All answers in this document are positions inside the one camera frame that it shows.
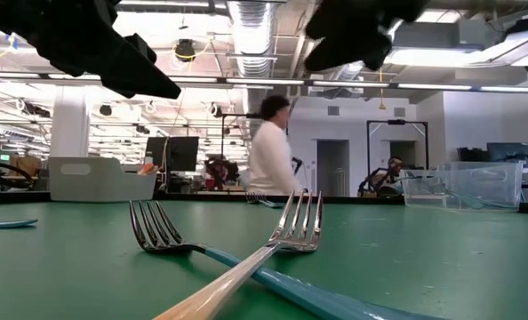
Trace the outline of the grey door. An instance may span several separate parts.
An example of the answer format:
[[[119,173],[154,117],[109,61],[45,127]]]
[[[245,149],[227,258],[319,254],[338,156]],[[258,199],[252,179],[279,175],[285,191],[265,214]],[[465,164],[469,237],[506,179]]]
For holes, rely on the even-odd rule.
[[[325,196],[349,196],[349,141],[316,142],[317,189]]]
[[[402,169],[418,168],[415,141],[390,141],[389,150],[388,168],[395,177],[399,177]]]

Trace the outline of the clear plastic bin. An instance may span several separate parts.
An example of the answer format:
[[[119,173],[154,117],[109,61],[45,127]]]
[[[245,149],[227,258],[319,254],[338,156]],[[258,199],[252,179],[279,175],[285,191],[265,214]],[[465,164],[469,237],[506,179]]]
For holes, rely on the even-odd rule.
[[[405,204],[448,211],[516,212],[521,202],[522,168],[520,163],[450,162],[433,170],[400,171]],[[446,186],[453,192],[475,196],[515,209],[485,207],[472,209],[442,191]]]

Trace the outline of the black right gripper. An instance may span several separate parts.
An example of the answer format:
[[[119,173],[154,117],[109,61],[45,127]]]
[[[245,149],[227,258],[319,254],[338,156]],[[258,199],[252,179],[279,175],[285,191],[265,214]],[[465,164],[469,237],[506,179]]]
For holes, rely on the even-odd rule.
[[[305,59],[309,71],[322,71],[363,62],[376,71],[392,49],[388,29],[397,20],[414,22],[429,0],[321,0],[306,26],[306,35],[323,39]],[[349,41],[353,36],[357,41]]]

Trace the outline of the silver ventilation duct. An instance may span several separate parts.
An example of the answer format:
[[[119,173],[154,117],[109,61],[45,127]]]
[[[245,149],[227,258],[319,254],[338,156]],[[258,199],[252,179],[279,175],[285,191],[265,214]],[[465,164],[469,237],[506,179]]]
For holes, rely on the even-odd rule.
[[[368,69],[363,62],[354,62],[336,68],[330,75],[330,80],[336,81],[367,81],[367,82],[392,82],[405,73],[412,66],[385,64],[379,70]],[[329,91],[334,98],[356,98],[364,93],[364,89],[336,88]]]
[[[249,78],[270,78],[273,34],[277,5],[265,2],[229,1],[238,74]]]

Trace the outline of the black background rig frame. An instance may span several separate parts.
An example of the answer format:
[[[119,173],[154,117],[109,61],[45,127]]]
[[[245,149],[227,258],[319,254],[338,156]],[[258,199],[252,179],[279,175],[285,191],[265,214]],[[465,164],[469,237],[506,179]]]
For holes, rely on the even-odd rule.
[[[238,120],[239,117],[246,119],[260,119],[260,116],[257,113],[223,113],[220,119],[220,160],[225,160],[224,156],[224,139],[225,139],[225,129],[229,127],[229,124],[226,124],[226,118],[233,117],[233,122]]]
[[[378,128],[383,125],[410,125],[415,130],[417,130],[424,138],[424,154],[425,154],[425,163],[424,168],[429,169],[429,147],[428,147],[428,123],[420,121],[406,121],[403,119],[389,119],[389,120],[367,120],[366,121],[366,154],[367,154],[367,173],[371,173],[371,137],[378,130]]]

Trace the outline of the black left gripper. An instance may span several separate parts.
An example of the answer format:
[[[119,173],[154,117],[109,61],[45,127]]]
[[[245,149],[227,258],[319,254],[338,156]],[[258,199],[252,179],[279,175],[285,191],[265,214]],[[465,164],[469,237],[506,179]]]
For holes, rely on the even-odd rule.
[[[136,94],[177,99],[176,83],[144,58],[124,58],[124,40],[113,30],[121,0],[28,0],[34,15],[29,44],[57,69],[93,73],[126,98]]]

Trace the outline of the cardboard box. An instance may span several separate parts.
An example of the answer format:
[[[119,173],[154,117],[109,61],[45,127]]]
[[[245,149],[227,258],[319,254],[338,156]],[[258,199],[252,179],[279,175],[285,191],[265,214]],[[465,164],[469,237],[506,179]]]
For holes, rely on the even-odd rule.
[[[34,156],[12,156],[10,165],[28,173],[31,177],[37,176],[41,168],[41,160]]]

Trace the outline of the black monitor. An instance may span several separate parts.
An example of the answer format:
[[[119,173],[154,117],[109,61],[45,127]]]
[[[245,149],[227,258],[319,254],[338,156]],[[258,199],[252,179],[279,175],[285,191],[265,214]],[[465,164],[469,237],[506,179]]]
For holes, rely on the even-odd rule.
[[[160,168],[168,165],[171,172],[194,172],[198,147],[197,136],[148,137],[146,156]]]
[[[528,188],[528,144],[524,142],[488,142],[487,153],[491,162],[520,163],[522,187]]]

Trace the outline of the white round column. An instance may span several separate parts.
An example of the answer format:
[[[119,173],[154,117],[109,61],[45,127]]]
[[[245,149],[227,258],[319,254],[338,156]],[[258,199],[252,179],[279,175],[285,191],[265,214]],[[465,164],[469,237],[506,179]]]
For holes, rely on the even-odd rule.
[[[83,97],[56,101],[52,115],[51,157],[87,157],[90,110]]]

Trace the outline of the white plastic bin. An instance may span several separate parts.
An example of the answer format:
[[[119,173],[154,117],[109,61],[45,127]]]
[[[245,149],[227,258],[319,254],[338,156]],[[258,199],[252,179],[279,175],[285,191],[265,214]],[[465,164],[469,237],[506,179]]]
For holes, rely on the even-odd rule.
[[[119,203],[151,200],[156,176],[124,172],[119,161],[106,157],[50,157],[51,200],[78,203]]]

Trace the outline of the frame bar with light strips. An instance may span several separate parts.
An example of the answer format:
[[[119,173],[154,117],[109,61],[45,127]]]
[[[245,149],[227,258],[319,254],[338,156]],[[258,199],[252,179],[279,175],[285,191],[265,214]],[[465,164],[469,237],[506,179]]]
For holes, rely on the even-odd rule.
[[[85,84],[100,83],[96,75],[82,75],[79,77],[61,73],[29,73],[0,71],[0,80],[34,82],[73,82]],[[487,92],[528,94],[527,86],[515,85],[467,85],[467,84],[419,84],[397,82],[369,82],[369,81],[333,81],[313,79],[287,79],[287,78],[247,78],[247,77],[222,77],[222,76],[171,76],[173,82],[179,85],[198,87],[199,85],[248,85],[248,86],[307,86],[307,87],[341,87],[382,90],[416,90],[416,91],[441,91],[441,92]]]

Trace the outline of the black ceiling fixture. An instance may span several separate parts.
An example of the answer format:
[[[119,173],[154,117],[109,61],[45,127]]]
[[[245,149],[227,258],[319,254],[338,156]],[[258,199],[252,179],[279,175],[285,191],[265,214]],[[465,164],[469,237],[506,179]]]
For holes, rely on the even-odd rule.
[[[196,58],[194,41],[192,39],[180,39],[178,43],[176,43],[174,56],[181,62],[192,62]]]

